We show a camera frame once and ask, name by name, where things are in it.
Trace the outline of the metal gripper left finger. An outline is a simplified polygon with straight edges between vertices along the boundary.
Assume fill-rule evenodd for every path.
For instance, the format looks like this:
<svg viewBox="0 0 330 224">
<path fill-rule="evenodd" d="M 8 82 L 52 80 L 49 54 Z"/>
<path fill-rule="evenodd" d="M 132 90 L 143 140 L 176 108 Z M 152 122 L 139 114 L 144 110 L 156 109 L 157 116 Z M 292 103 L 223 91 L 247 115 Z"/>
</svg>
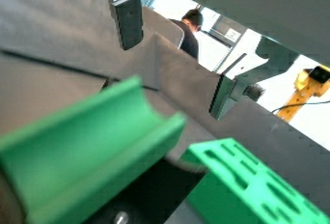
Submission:
<svg viewBox="0 0 330 224">
<path fill-rule="evenodd" d="M 133 48 L 143 40 L 140 0 L 108 0 L 123 50 Z"/>
</svg>

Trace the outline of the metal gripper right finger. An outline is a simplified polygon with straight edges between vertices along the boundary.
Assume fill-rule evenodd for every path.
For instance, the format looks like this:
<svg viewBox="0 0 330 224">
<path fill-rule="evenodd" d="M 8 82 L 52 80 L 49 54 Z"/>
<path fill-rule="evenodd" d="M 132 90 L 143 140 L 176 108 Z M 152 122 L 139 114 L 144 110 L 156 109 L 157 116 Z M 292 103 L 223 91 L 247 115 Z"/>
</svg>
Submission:
<svg viewBox="0 0 330 224">
<path fill-rule="evenodd" d="M 208 113 L 215 120 L 224 116 L 242 97 L 256 101 L 263 94 L 258 82 L 284 73 L 299 57 L 298 52 L 267 37 L 259 40 L 254 53 L 266 61 L 264 64 L 230 79 L 227 73 L 244 58 L 246 53 L 243 53 L 220 73 L 208 107 Z"/>
</svg>

